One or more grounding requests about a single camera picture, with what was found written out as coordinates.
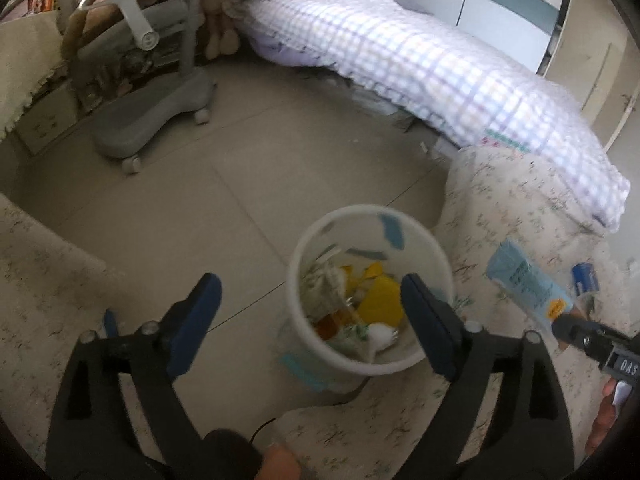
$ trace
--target white trash can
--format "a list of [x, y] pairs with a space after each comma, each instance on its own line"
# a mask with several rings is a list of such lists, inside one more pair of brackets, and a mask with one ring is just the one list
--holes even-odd
[[381, 261], [400, 280], [416, 272], [436, 297], [453, 305], [453, 275], [447, 257], [431, 233], [410, 216], [388, 207], [353, 205], [315, 222], [300, 238], [287, 269], [289, 319], [278, 334], [280, 360], [316, 391], [347, 393], [369, 376], [405, 370], [424, 359], [407, 322], [398, 342], [376, 355], [372, 364], [350, 359], [318, 336], [300, 303], [300, 279], [316, 258], [332, 246], [341, 248], [339, 265], [362, 272]]

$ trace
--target orange label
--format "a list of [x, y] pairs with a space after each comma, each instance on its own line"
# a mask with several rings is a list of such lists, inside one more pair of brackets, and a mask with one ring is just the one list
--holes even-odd
[[546, 311], [546, 316], [549, 319], [554, 320], [556, 317], [560, 316], [562, 312], [564, 312], [565, 307], [565, 300], [553, 300], [549, 303], [549, 309]]

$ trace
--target white caster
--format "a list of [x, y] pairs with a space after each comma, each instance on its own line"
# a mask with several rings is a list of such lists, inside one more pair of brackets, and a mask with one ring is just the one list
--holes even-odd
[[196, 124], [207, 124], [209, 119], [209, 110], [207, 108], [201, 108], [193, 114], [193, 120], [196, 121]]
[[128, 175], [140, 173], [142, 171], [142, 160], [137, 155], [124, 158], [122, 160], [122, 171]]

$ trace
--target light blue package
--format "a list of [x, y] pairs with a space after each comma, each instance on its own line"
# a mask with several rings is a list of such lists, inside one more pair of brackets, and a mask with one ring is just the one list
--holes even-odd
[[510, 239], [500, 244], [489, 259], [486, 275], [542, 328], [551, 332], [551, 323], [568, 313], [573, 301]]

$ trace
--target plaid blanket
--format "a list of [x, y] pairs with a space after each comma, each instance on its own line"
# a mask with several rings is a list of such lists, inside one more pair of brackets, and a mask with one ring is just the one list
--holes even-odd
[[394, 0], [225, 0], [250, 36], [274, 38], [404, 107], [459, 146], [551, 162], [589, 216], [618, 230], [630, 184], [560, 86]]

